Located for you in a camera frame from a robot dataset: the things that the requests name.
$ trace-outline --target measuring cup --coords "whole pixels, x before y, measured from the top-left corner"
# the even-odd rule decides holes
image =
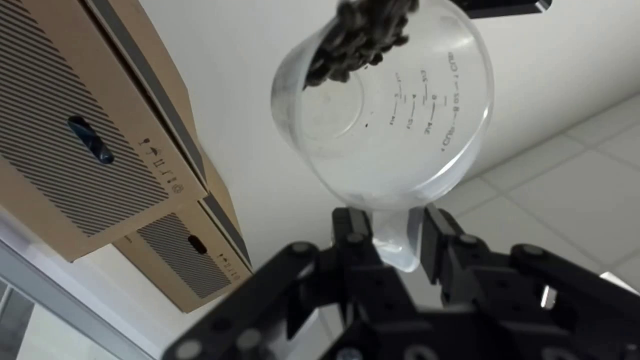
[[[493,108],[493,67],[472,22],[450,0],[423,0],[408,44],[348,81],[306,85],[337,19],[298,44],[273,84],[273,116],[317,175],[373,218],[385,261],[420,261],[420,212],[472,166]]]

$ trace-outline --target clear plastic cup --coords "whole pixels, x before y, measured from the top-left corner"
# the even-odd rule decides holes
[[[273,113],[319,177],[369,209],[380,256],[415,269],[420,222],[411,212],[450,191],[472,166],[493,108],[493,67],[472,22],[450,0],[423,0],[378,65],[348,81],[304,85],[337,19],[280,63]]]

